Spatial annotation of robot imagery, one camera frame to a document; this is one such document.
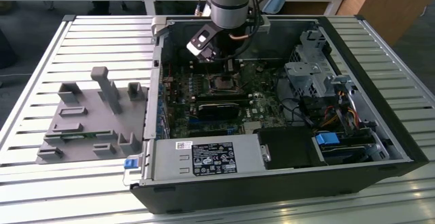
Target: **red wire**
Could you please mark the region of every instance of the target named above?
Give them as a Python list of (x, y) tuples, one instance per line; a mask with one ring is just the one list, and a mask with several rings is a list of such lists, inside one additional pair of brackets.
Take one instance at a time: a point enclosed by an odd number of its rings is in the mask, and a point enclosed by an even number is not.
[(325, 110), (325, 120), (327, 119), (329, 111), (331, 108), (334, 108), (334, 106), (329, 106)]

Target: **floor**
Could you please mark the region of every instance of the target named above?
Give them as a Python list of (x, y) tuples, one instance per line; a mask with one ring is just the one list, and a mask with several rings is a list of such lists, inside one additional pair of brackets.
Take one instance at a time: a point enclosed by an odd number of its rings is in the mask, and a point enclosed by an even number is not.
[[(127, 6), (130, 10), (124, 11), (120, 2), (111, 2), (110, 12), (112, 15), (146, 14), (142, 2), (127, 2)], [(3, 82), (0, 87), (0, 127), (44, 54), (63, 16), (66, 14), (86, 15), (91, 8), (91, 2), (56, 2), (55, 10), (48, 11), (43, 2), (19, 2), (11, 13), (0, 15), (0, 29), (19, 54), (18, 63), (10, 68), (0, 69), (0, 81)], [(435, 82), (431, 82), (435, 76), (434, 26), (435, 2), (427, 7), (425, 16), (418, 18), (394, 47), (395, 52), (433, 92), (435, 92)]]

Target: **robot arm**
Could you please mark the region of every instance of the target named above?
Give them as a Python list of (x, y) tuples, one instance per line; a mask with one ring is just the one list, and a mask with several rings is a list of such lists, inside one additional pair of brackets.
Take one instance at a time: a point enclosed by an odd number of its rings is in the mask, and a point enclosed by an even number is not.
[[(212, 23), (206, 24), (191, 38), (187, 44), (191, 53), (200, 60), (207, 60), (208, 62), (214, 60), (230, 60), (231, 57), (238, 55), (236, 49), (232, 47), (240, 47), (240, 41), (254, 36), (259, 29), (259, 26), (255, 25), (260, 25), (260, 12), (276, 13), (285, 1), (286, 0), (207, 0), (211, 9)], [(254, 16), (251, 17), (252, 19), (248, 17), (250, 5), (254, 8), (252, 12), (255, 12), (255, 14), (251, 15)], [(254, 31), (251, 31), (251, 34), (246, 34), (247, 27), (250, 26), (254, 26)]]

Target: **blue latch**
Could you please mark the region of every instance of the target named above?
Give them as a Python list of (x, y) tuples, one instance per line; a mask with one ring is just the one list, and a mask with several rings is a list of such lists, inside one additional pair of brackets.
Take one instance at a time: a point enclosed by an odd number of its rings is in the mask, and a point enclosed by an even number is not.
[(139, 159), (126, 159), (124, 169), (136, 169), (139, 168)]
[(319, 145), (341, 143), (338, 135), (334, 132), (321, 133), (318, 136), (315, 136), (315, 139), (317, 139)]

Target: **yellow wire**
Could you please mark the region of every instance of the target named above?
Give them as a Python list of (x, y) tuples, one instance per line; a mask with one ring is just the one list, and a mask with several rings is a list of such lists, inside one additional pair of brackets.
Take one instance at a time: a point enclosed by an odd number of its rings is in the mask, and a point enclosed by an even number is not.
[(354, 115), (354, 123), (355, 123), (355, 126), (358, 126), (358, 118), (357, 118), (357, 113), (355, 111), (353, 111), (351, 109), (349, 109), (347, 111), (350, 111)]

